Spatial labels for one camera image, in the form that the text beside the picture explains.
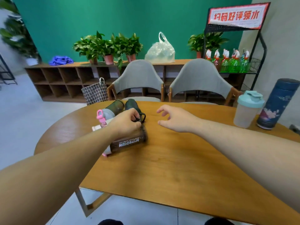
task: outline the forearm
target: forearm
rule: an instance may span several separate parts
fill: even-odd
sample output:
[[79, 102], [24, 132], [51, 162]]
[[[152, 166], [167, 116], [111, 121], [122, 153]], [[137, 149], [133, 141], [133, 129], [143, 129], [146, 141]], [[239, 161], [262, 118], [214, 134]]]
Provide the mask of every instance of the forearm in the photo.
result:
[[191, 124], [190, 132], [300, 212], [299, 143], [202, 119]]
[[116, 137], [107, 126], [0, 171], [0, 224], [45, 224]]

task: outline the table leg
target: table leg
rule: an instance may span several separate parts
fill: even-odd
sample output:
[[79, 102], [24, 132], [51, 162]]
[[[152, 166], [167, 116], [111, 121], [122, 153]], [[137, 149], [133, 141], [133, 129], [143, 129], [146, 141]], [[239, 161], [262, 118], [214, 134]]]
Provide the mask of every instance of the table leg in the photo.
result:
[[92, 204], [87, 205], [83, 199], [83, 196], [79, 188], [75, 190], [75, 194], [86, 217], [92, 214], [93, 211], [95, 211], [101, 204], [103, 204], [112, 195], [110, 193], [103, 193]]

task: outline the gray chair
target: gray chair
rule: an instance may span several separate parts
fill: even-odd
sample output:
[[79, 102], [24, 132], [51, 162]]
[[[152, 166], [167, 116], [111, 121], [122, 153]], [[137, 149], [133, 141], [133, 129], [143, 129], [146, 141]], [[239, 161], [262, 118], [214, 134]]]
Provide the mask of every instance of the gray chair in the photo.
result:
[[[233, 96], [237, 100], [242, 92], [226, 82], [217, 71], [215, 65], [208, 60], [197, 58], [186, 63], [169, 88], [169, 102], [179, 92], [189, 90], [204, 90], [215, 92], [226, 98], [225, 106]], [[211, 102], [185, 102], [200, 104], [215, 104]]]
[[163, 101], [164, 95], [164, 84], [162, 79], [157, 75], [153, 65], [146, 60], [134, 60], [130, 62], [123, 74], [116, 79], [108, 88], [107, 95], [108, 99], [112, 100], [111, 90], [114, 97], [118, 98], [118, 93], [120, 91], [130, 89], [130, 88], [154, 88], [161, 93], [161, 99], [154, 97], [127, 97], [123, 98], [134, 99], [137, 101], [152, 101], [160, 102]]

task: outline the sign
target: sign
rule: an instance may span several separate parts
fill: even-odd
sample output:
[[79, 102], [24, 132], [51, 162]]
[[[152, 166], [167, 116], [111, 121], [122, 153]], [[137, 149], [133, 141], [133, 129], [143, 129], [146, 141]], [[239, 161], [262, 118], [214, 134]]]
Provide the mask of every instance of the sign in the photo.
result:
[[269, 5], [270, 2], [233, 7], [211, 8], [208, 23], [260, 29]]

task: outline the chair backrest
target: chair backrest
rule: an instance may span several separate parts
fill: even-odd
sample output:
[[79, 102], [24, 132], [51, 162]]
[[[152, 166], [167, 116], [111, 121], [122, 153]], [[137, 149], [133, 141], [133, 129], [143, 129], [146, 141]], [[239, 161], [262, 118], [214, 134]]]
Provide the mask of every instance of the chair backrest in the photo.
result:
[[232, 86], [208, 60], [197, 58], [186, 63], [176, 79], [171, 83], [172, 96], [189, 90], [211, 91], [227, 97]]
[[113, 84], [116, 93], [128, 88], [154, 88], [161, 91], [163, 81], [149, 61], [134, 60]]

